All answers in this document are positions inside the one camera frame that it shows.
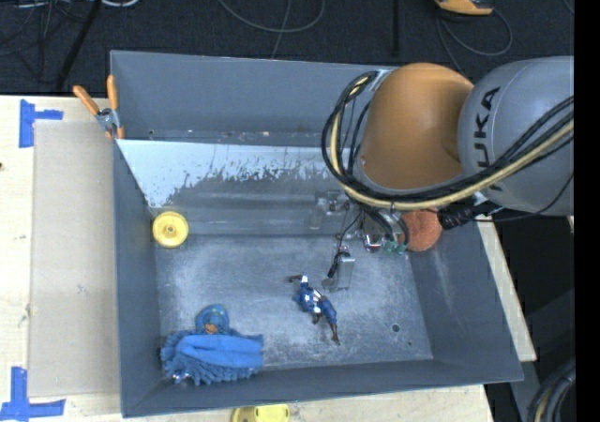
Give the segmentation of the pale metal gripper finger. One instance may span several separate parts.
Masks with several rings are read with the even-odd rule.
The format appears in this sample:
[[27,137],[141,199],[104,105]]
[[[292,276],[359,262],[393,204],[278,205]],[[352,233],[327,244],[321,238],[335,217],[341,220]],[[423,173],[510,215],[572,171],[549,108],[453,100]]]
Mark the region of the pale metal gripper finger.
[[349,252],[338,252],[331,263],[322,286],[326,291],[335,292],[350,287],[355,259]]
[[350,200],[342,191],[320,191],[307,216],[310,230],[337,230],[350,213]]

